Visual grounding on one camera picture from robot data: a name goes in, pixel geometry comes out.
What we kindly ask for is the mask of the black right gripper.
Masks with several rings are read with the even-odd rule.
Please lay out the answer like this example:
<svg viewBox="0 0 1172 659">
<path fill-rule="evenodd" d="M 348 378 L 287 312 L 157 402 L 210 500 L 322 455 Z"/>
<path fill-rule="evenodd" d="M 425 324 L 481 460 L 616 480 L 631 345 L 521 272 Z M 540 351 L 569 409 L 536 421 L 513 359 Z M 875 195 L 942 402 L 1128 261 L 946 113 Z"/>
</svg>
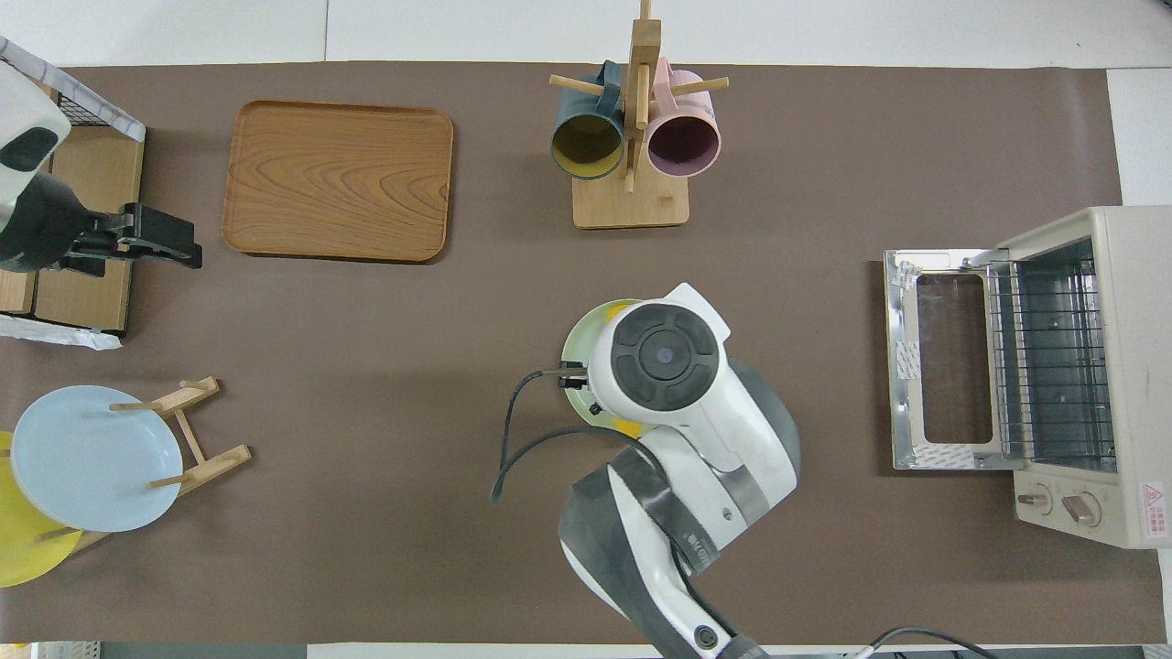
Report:
<svg viewBox="0 0 1172 659">
<path fill-rule="evenodd" d="M 559 387 L 564 389 L 572 407 L 581 417 L 599 417 L 602 408 L 590 388 L 590 378 L 582 362 L 560 362 Z"/>
</svg>

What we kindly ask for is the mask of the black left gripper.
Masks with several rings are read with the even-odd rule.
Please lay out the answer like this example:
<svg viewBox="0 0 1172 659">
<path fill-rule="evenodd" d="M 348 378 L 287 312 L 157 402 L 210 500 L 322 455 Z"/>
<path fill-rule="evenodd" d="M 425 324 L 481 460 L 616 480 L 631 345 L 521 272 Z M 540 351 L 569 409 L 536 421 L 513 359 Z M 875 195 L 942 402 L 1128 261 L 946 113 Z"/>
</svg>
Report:
<svg viewBox="0 0 1172 659">
<path fill-rule="evenodd" d="M 129 246 L 137 246 L 137 254 Z M 163 259 L 188 269 L 202 269 L 202 244 L 195 243 L 195 225 L 139 203 L 121 213 L 97 212 L 93 227 L 81 233 L 56 260 L 57 271 L 105 277 L 105 263 L 136 258 Z"/>
</svg>

